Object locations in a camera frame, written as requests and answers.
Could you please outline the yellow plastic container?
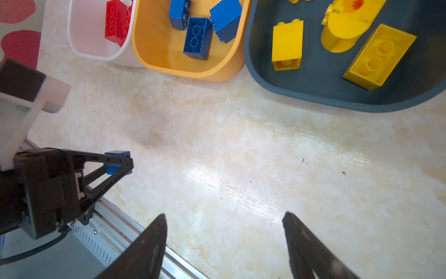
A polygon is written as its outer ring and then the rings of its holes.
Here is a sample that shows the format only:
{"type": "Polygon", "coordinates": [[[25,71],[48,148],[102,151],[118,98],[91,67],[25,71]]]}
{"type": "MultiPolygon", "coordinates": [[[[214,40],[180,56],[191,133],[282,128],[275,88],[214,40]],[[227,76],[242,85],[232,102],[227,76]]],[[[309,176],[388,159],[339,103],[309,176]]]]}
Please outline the yellow plastic container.
{"type": "Polygon", "coordinates": [[[229,43],[211,37],[207,60],[184,54],[186,31],[173,29],[168,17],[169,1],[136,1],[133,5],[132,45],[139,62],[150,70],[192,79],[224,82],[242,68],[244,36],[251,1],[241,1],[242,14],[236,37],[229,43]]]}

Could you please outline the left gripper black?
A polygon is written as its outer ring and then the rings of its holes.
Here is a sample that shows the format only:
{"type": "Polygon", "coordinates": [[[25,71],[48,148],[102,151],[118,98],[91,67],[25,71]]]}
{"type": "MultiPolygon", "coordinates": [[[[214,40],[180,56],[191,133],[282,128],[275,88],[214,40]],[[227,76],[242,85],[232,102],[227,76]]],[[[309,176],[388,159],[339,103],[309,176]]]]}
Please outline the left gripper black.
{"type": "Polygon", "coordinates": [[[39,239],[77,219],[89,224],[95,204],[134,168],[133,159],[99,153],[31,149],[1,172],[1,234],[23,229],[39,239]],[[84,174],[86,163],[100,166],[84,174]],[[113,175],[106,164],[121,165],[113,175]]]}

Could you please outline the red lego brick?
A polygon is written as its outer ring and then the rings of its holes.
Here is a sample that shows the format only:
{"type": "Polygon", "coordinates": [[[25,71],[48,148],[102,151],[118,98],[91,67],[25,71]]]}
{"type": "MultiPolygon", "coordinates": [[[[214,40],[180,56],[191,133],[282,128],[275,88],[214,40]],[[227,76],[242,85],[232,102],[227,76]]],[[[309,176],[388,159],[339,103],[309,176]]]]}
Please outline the red lego brick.
{"type": "Polygon", "coordinates": [[[127,5],[119,0],[112,0],[106,3],[105,38],[113,43],[117,43],[123,38],[123,28],[127,5]]]}
{"type": "Polygon", "coordinates": [[[123,46],[123,44],[125,43],[128,33],[130,31],[130,21],[131,21],[131,15],[132,15],[132,6],[133,6],[133,1],[131,1],[130,6],[127,7],[127,14],[125,16],[125,24],[122,26],[123,28],[123,33],[124,36],[123,38],[118,42],[118,45],[120,47],[123,46]]]}

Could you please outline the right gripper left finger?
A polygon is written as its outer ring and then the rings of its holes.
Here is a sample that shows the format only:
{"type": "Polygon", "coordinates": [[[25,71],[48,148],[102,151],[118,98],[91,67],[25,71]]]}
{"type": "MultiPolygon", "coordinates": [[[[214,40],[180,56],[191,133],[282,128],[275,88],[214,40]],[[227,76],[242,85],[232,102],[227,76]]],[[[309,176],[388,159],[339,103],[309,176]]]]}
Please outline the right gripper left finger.
{"type": "Polygon", "coordinates": [[[158,279],[167,241],[167,221],[159,215],[100,275],[99,279],[158,279]]]}

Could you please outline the yellow round lego piece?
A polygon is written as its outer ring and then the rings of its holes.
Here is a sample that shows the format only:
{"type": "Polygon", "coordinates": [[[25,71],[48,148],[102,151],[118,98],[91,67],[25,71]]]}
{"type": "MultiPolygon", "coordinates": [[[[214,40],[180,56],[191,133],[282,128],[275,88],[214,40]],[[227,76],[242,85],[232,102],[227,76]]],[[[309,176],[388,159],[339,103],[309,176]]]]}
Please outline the yellow round lego piece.
{"type": "Polygon", "coordinates": [[[386,0],[338,0],[326,12],[321,34],[323,47],[333,53],[346,52],[371,27],[386,0]]]}

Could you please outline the blue lego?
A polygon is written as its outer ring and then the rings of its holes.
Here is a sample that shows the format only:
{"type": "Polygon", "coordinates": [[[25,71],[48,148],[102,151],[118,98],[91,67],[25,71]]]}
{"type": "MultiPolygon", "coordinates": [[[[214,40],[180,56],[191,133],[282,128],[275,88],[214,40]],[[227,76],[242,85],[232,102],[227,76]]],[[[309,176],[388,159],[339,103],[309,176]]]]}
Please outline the blue lego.
{"type": "Polygon", "coordinates": [[[237,34],[242,6],[238,0],[222,0],[210,9],[210,22],[220,41],[229,43],[237,34]]]}
{"type": "MultiPolygon", "coordinates": [[[[113,155],[113,156],[119,156],[124,158],[130,158],[131,152],[130,151],[109,151],[105,152],[105,155],[113,155]]],[[[115,163],[107,163],[106,165],[106,174],[113,175],[118,170],[121,169],[121,165],[115,164],[115,163]]]]}
{"type": "Polygon", "coordinates": [[[190,17],[183,53],[190,58],[207,60],[213,25],[206,17],[190,17]]]}
{"type": "Polygon", "coordinates": [[[169,20],[173,29],[183,31],[188,24],[191,0],[171,0],[169,20]]]}

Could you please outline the dark teal plastic container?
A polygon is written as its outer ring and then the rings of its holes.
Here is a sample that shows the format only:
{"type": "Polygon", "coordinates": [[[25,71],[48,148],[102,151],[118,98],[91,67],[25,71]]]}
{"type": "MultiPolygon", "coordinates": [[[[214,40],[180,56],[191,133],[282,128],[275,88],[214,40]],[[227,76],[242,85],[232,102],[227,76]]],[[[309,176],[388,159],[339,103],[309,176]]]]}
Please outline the dark teal plastic container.
{"type": "Polygon", "coordinates": [[[328,1],[254,1],[245,34],[245,60],[255,81],[275,94],[361,112],[385,113],[420,105],[446,89],[446,3],[387,1],[371,25],[408,32],[416,40],[381,88],[369,91],[343,78],[370,35],[352,49],[331,53],[321,44],[328,1]],[[304,22],[300,69],[275,71],[272,35],[277,23],[304,22]]]}

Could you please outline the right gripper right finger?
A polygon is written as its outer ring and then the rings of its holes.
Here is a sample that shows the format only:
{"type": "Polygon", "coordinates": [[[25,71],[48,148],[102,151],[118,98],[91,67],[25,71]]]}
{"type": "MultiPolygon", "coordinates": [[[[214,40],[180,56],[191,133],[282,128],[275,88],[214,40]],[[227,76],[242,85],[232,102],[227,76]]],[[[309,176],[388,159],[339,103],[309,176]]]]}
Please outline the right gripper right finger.
{"type": "Polygon", "coordinates": [[[295,279],[356,279],[341,262],[292,212],[282,219],[289,264],[295,279]]]}

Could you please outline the white plastic container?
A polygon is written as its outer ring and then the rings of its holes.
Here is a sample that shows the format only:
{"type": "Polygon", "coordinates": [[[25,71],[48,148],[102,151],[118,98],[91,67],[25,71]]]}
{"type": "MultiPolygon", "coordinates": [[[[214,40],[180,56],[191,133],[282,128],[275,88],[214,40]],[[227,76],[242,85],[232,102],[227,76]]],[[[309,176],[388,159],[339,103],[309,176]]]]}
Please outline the white plastic container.
{"type": "MultiPolygon", "coordinates": [[[[131,1],[124,2],[127,7],[131,1]]],[[[122,47],[105,38],[106,1],[70,1],[67,34],[72,50],[79,56],[129,67],[142,67],[132,45],[134,15],[122,47]]]]}

